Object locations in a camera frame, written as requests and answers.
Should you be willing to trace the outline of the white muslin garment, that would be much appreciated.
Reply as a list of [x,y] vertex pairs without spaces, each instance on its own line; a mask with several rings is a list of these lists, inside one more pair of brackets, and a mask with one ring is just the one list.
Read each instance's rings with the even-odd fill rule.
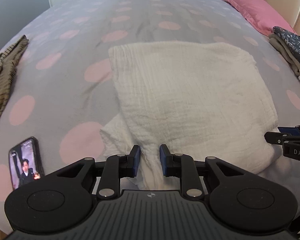
[[109,157],[141,147],[142,190],[176,189],[159,146],[204,160],[213,155],[254,174],[277,153],[265,142],[278,117],[254,58],[228,43],[132,43],[109,49],[120,111],[101,129]]

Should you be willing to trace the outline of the beige folded garment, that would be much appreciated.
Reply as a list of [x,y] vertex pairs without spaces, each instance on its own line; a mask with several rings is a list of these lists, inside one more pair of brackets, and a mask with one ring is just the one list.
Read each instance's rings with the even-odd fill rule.
[[283,56],[288,62],[296,76],[300,76],[300,54],[290,48],[285,41],[276,34],[270,34],[269,43]]

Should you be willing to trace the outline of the dark floral folded garment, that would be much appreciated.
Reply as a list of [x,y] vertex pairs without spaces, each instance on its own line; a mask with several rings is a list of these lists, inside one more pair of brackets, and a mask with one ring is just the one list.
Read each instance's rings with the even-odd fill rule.
[[273,27],[273,33],[283,40],[293,56],[300,61],[300,35],[279,26]]

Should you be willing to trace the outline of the grey pink-dotted bed sheet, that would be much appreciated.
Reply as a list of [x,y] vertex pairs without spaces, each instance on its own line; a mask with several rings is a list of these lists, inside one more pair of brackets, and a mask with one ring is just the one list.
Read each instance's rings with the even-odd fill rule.
[[9,150],[39,141],[45,173],[86,156],[102,159],[101,128],[119,113],[109,48],[127,43],[227,42],[253,56],[281,126],[300,125],[300,83],[285,59],[223,0],[67,0],[20,35],[29,46],[0,118],[0,230],[12,191]]

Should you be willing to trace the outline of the smartphone with lit screen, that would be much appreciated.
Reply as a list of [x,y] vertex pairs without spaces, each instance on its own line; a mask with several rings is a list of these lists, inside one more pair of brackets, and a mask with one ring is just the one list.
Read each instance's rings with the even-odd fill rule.
[[35,137],[13,146],[8,153],[8,161],[13,190],[45,176]]

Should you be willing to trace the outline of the pink pillow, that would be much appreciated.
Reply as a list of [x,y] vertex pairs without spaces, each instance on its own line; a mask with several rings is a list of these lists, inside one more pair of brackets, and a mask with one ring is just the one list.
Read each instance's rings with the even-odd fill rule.
[[224,0],[233,6],[259,33],[268,36],[275,26],[294,34],[290,24],[265,0]]

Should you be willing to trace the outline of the brown striped shirt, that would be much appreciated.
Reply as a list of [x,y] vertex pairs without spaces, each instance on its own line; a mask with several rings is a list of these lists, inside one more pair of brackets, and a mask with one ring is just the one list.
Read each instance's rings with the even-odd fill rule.
[[17,65],[29,45],[26,35],[0,53],[0,117],[9,101]]

